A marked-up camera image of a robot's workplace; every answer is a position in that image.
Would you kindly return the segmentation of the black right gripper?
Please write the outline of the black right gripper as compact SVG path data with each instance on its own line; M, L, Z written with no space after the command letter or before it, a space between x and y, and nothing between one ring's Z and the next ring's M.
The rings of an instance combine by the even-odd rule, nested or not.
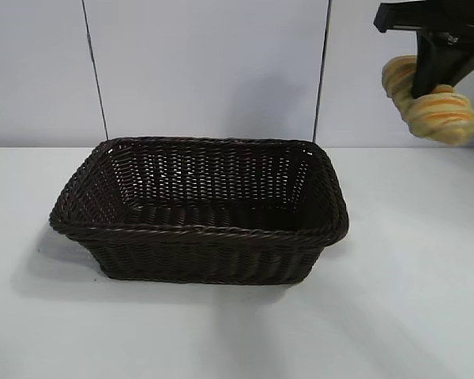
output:
M383 2L374 26L381 33L426 32L416 35L413 98L430 94L439 84L454 86L474 71L474 47L457 51L448 40L474 41L474 1Z

